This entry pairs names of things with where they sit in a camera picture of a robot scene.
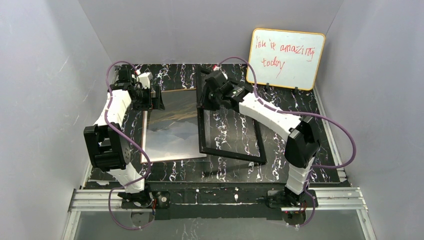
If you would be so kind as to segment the black wooden picture frame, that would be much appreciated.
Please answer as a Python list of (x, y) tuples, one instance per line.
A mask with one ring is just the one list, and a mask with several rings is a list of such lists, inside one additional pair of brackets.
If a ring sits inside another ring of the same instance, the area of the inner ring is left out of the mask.
[[(257, 120), (223, 106), (210, 111), (198, 108), (205, 85), (205, 74), (196, 69), (196, 109), (198, 126), (199, 152), (219, 160), (240, 160), (250, 166), (267, 163), (266, 149), (262, 139), (261, 127)], [(238, 86), (234, 99), (240, 104), (242, 98), (252, 93), (253, 87), (243, 81), (234, 79)]]

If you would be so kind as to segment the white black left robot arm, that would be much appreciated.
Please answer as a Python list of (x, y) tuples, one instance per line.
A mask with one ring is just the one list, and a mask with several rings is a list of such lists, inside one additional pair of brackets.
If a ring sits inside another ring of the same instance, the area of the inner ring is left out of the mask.
[(131, 146), (135, 142), (123, 132), (127, 111), (164, 110), (161, 88), (151, 85), (153, 74), (141, 72), (132, 65), (122, 65), (117, 79), (108, 83), (106, 104), (93, 125), (83, 136), (94, 169), (113, 176), (128, 195), (146, 190), (145, 179), (131, 163)]

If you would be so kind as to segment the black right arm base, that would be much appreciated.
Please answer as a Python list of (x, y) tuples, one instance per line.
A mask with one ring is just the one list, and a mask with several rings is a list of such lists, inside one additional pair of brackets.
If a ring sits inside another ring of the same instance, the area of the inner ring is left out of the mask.
[(290, 190), (269, 190), (264, 197), (265, 204), (270, 208), (297, 208), (319, 206), (318, 197), (314, 190), (308, 189), (300, 195)]

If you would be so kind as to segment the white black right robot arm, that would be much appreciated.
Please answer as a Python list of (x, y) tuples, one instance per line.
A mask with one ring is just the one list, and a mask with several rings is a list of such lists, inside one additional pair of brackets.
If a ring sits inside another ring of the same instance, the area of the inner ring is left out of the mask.
[(237, 81), (215, 68), (199, 68), (197, 80), (197, 108), (218, 111), (233, 110), (274, 131), (285, 141), (284, 157), (289, 163), (286, 196), (300, 197), (307, 190), (307, 182), (317, 152), (321, 146), (314, 118), (305, 113), (285, 113), (266, 102), (254, 92), (251, 84)]

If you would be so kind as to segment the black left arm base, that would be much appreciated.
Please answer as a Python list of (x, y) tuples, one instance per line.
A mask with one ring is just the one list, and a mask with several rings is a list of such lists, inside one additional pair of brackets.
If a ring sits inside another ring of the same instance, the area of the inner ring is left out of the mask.
[(168, 209), (171, 196), (168, 191), (142, 191), (139, 193), (119, 192), (123, 209)]

